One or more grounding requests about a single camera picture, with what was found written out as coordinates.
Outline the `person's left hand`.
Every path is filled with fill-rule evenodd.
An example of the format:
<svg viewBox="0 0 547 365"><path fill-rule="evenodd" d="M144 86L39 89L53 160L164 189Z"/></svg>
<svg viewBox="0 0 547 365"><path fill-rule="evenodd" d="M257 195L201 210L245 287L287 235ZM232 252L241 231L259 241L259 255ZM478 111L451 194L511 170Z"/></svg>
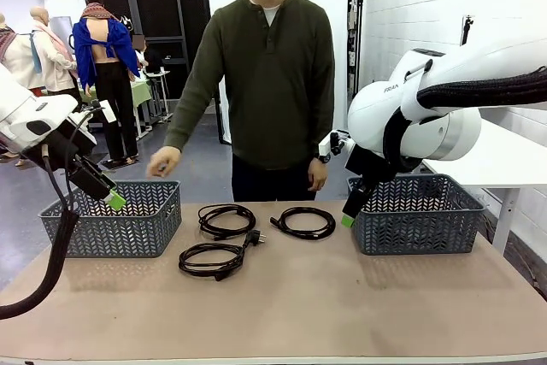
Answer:
<svg viewBox="0 0 547 365"><path fill-rule="evenodd" d="M309 164L310 191L320 191L328 178L328 168L320 159L314 158Z"/></svg>

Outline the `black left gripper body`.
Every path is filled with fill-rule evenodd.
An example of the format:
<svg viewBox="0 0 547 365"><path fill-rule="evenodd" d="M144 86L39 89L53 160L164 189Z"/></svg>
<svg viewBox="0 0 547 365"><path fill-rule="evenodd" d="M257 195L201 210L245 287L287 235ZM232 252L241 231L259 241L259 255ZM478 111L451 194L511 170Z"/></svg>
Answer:
<svg viewBox="0 0 547 365"><path fill-rule="evenodd" d="M89 197L99 201L111 197L115 183L108 178L101 168L89 158L96 146L92 136L76 132L50 134L50 163L54 171L63 169L68 180L78 186Z"/></svg>

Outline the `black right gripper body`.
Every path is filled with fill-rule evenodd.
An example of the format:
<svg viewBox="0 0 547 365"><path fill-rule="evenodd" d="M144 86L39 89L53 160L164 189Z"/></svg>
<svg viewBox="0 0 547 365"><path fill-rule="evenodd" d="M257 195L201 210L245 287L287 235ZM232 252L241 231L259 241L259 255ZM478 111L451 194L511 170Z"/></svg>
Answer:
<svg viewBox="0 0 547 365"><path fill-rule="evenodd" d="M348 198L350 205L364 205L380 183L391 181L396 175L386 159L358 145L353 147L345 167L359 176Z"/></svg>

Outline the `person's right hand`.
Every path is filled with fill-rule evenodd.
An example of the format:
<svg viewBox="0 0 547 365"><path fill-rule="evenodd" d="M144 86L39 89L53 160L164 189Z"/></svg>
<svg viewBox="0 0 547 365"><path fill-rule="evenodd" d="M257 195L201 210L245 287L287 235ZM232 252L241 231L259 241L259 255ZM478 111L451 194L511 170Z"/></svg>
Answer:
<svg viewBox="0 0 547 365"><path fill-rule="evenodd" d="M172 146L163 146L150 158L146 168L148 177L167 177L179 164L181 151Z"/></svg>

